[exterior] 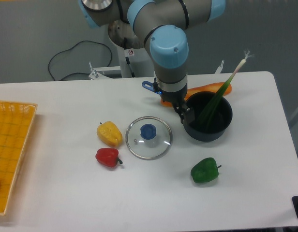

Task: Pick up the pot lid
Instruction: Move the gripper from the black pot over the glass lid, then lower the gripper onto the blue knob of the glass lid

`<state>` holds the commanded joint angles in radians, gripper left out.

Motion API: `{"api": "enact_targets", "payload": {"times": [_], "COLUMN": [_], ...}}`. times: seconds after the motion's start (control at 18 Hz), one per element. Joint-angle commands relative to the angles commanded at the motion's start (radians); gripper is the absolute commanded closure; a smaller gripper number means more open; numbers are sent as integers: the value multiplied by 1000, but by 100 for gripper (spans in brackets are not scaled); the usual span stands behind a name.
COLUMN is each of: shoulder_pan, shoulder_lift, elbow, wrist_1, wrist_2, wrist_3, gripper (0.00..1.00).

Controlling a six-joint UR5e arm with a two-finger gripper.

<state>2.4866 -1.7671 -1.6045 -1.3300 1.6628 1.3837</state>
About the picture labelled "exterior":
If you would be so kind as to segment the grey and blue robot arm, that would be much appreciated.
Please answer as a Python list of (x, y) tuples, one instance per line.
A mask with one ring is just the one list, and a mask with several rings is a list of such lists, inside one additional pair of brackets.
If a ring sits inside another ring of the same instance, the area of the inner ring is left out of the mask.
[(224, 13), (224, 0), (81, 0), (80, 9), (97, 26), (122, 20), (150, 56), (155, 72), (153, 91), (170, 102), (181, 122), (195, 120), (185, 101), (189, 45), (185, 30)]

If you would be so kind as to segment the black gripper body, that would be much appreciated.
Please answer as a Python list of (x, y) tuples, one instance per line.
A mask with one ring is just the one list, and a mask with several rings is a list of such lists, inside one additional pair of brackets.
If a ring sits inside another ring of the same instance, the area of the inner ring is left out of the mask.
[(184, 102), (187, 94), (187, 77), (172, 82), (166, 82), (155, 77), (153, 89), (164, 101), (180, 105)]

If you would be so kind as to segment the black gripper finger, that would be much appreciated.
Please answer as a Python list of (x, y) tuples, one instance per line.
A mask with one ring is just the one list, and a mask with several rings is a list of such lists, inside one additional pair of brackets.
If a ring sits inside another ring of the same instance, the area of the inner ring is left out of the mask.
[(181, 105), (180, 110), (184, 123), (192, 123), (195, 121), (194, 109), (189, 107), (185, 102)]
[(183, 124), (184, 113), (185, 113), (185, 103), (184, 102), (172, 103), (172, 106), (175, 112), (179, 115), (181, 124)]

